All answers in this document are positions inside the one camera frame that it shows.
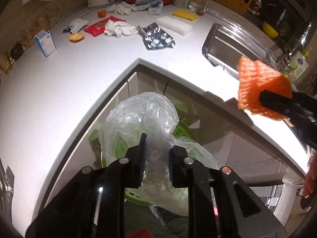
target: human hand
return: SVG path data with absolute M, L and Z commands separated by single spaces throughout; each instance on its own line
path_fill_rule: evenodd
M 306 175 L 306 181 L 304 186 L 304 196 L 308 198 L 311 193 L 315 191 L 317 187 L 317 156 L 314 156 L 313 162 L 310 165 L 309 171 Z

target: orange brush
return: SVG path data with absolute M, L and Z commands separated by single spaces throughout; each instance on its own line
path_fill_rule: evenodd
M 265 63 L 254 62 L 244 56 L 239 61 L 238 71 L 240 80 L 238 108 L 250 110 L 252 114 L 260 114 L 276 121 L 285 119 L 284 115 L 263 107 L 259 102 L 259 94 L 268 90 L 292 98 L 289 81 Z

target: bread piece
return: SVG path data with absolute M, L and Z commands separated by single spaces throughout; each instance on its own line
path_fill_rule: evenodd
M 69 41 L 76 43 L 83 40 L 84 38 L 85 36 L 83 34 L 77 32 L 69 36 Z

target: crumpled paper towel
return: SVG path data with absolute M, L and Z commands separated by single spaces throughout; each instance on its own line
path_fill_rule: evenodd
M 149 15 L 160 15 L 163 7 L 161 0 L 136 0 L 135 4 L 122 2 L 113 4 L 106 9 L 107 12 L 115 12 L 119 15 L 130 15 L 132 11 L 148 10 Z
M 105 25 L 105 34 L 107 36 L 115 35 L 117 38 L 124 36 L 131 36 L 137 34 L 137 28 L 135 26 L 131 26 L 124 21 L 115 21 L 108 20 Z

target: red cloth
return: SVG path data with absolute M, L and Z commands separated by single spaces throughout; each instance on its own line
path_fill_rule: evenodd
M 115 21 L 125 21 L 121 20 L 118 18 L 115 18 L 113 16 L 110 16 L 109 18 L 106 18 L 104 20 L 101 20 L 99 22 L 96 22 L 93 25 L 88 26 L 87 28 L 84 29 L 85 32 L 92 34 L 94 37 L 103 34 L 105 31 L 105 25 L 107 24 L 108 20 L 112 20 L 113 22 Z
M 149 229 L 141 227 L 136 232 L 129 234 L 126 238 L 154 238 Z

